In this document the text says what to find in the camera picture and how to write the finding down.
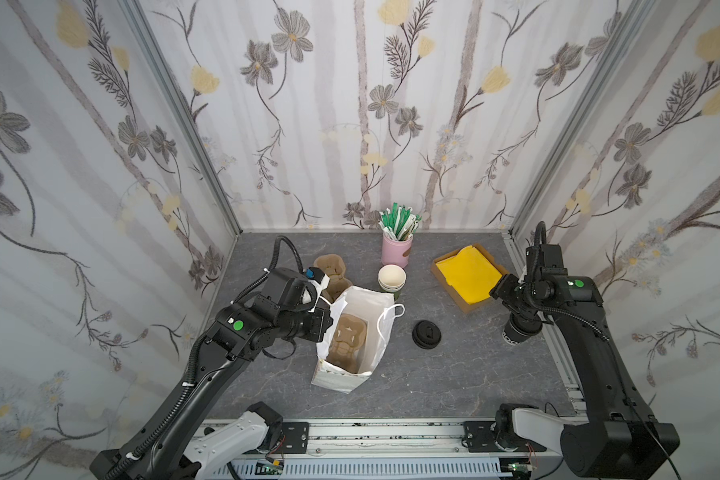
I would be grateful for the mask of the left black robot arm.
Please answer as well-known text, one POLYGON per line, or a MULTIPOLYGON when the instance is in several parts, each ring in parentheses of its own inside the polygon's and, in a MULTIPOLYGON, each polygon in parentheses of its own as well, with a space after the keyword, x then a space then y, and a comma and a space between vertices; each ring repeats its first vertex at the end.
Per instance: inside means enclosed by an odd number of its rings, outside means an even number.
POLYGON ((282 417, 262 402, 225 428, 196 433, 221 394, 276 340, 323 340, 333 323, 319 304, 329 281, 317 267, 266 271, 198 337, 181 379, 145 426, 122 447, 99 452, 91 473, 98 479, 204 479, 237 455, 274 446, 282 417))

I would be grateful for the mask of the white cartoon paper gift bag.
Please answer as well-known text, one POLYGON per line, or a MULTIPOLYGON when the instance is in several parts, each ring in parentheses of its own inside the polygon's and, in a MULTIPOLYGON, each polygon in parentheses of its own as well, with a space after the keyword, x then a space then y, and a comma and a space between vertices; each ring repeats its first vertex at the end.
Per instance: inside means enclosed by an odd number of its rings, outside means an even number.
POLYGON ((404 313, 391 293, 345 290, 330 307, 333 325, 317 344, 311 384, 344 394, 357 389, 381 362, 394 322, 404 313))

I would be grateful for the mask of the black paper coffee cup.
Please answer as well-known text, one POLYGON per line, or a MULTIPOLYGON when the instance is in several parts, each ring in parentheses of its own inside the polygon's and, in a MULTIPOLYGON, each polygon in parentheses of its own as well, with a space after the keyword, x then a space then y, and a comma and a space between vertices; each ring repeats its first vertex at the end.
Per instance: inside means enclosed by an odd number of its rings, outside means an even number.
POLYGON ((539 319, 528 320, 511 313, 504 326, 502 338, 509 345, 518 345, 535 335, 538 335, 543 328, 539 319))

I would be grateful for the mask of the brown pulp cup carrier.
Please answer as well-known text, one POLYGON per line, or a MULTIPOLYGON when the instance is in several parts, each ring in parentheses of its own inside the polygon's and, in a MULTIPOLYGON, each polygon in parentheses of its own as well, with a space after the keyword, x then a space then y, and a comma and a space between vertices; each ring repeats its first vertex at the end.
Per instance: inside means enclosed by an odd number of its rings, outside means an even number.
POLYGON ((342 314, 330 342, 327 362, 348 373, 356 374, 366 339, 367 322, 355 315, 342 314))

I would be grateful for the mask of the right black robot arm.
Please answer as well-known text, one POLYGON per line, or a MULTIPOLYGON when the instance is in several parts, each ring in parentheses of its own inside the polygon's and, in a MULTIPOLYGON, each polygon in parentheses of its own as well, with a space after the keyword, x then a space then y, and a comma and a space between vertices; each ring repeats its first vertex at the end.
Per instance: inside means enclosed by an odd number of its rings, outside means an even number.
POLYGON ((575 475, 598 479, 649 479, 679 447, 670 423, 656 419, 619 355, 594 281, 571 276, 562 249, 545 234, 526 249, 522 278, 505 274, 492 298, 509 312, 504 340, 520 344, 554 325, 568 347, 586 404, 584 422, 566 423, 538 408, 503 404, 496 441, 504 447, 534 442, 562 456, 575 475))

